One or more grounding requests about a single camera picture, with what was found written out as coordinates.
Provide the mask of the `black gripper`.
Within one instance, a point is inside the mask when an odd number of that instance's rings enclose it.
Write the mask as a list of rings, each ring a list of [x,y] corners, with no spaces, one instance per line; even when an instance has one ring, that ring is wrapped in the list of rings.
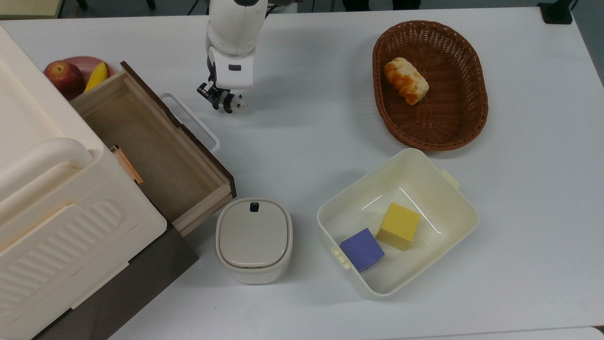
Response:
[[[198,88],[197,92],[202,95],[211,105],[214,110],[219,110],[221,105],[222,93],[228,93],[228,90],[222,89],[216,86],[217,71],[214,65],[214,47],[209,46],[207,48],[207,67],[209,69],[209,81],[202,83]]]

